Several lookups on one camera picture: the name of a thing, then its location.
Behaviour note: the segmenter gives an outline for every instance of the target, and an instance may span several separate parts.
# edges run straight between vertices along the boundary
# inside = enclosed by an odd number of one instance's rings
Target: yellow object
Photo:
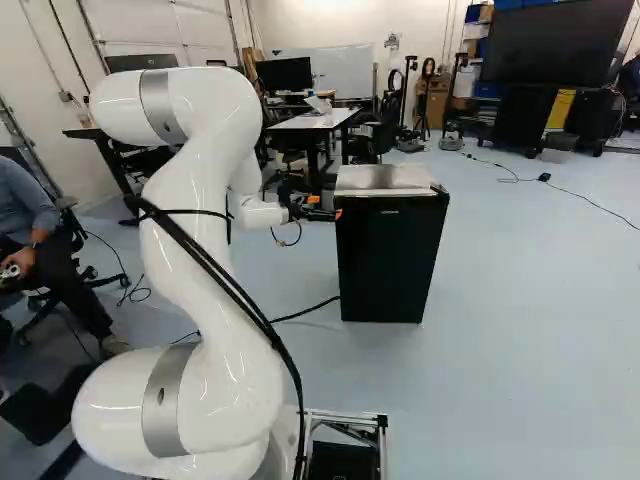
[[[576,98],[575,90],[558,90],[556,102],[553,104],[551,114],[547,120],[547,128],[564,128],[571,105]]]

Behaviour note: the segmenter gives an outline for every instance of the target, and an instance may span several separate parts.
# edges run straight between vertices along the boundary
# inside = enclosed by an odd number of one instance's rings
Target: white robotic arm
[[[286,208],[258,198],[253,147],[261,109],[251,84],[234,70],[111,75],[93,92],[91,111],[109,136],[124,143],[184,143],[144,188],[143,198],[158,208],[223,213],[230,188],[243,227],[289,220]],[[224,220],[172,218],[233,275]],[[76,399],[76,438],[99,463],[135,475],[246,480],[262,462],[283,406],[282,361],[162,228],[142,222],[141,242],[153,286],[187,312],[203,341],[135,350],[102,365]]]

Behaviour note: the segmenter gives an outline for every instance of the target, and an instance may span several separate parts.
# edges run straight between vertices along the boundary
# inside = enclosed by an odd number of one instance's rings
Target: large black screen
[[[634,1],[577,0],[495,12],[481,80],[604,85]]]
[[[256,72],[268,91],[300,91],[313,88],[311,58],[286,58],[267,62],[256,62]]]

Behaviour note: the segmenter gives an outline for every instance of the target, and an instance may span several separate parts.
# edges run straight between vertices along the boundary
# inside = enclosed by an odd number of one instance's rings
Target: white wall
[[[375,44],[378,86],[386,88],[390,32],[402,34],[400,54],[418,55],[420,62],[442,59],[446,25],[453,25],[452,55],[460,46],[467,0],[250,0],[265,50]],[[417,73],[409,80],[413,91]]]
[[[47,52],[66,89],[82,99],[80,82],[62,38],[44,0],[30,0],[26,7],[41,34]],[[61,133],[78,127],[77,107],[63,104],[58,88],[42,57],[18,0],[2,2],[0,11],[0,93],[22,128],[35,141],[45,168],[65,194],[82,202],[105,198],[116,191],[98,150],[87,141],[71,140]]]
[[[65,194],[83,204],[99,202],[118,189],[93,142],[68,139],[62,130],[78,128],[78,109],[58,99],[58,87],[20,8],[21,0],[0,5],[0,93],[15,110],[27,135],[35,141],[45,168]],[[201,0],[218,5],[221,0]],[[251,44],[240,2],[230,0],[239,47]],[[66,90],[78,99],[87,91],[55,23],[47,0],[24,0],[33,25]],[[104,77],[100,60],[91,45],[76,0],[54,0],[89,87]]]

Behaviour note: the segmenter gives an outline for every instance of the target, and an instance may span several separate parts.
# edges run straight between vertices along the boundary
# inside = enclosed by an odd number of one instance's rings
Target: whiteboard
[[[339,100],[373,95],[373,44],[324,48],[285,48],[267,53],[269,60],[310,57],[316,90],[336,90]]]

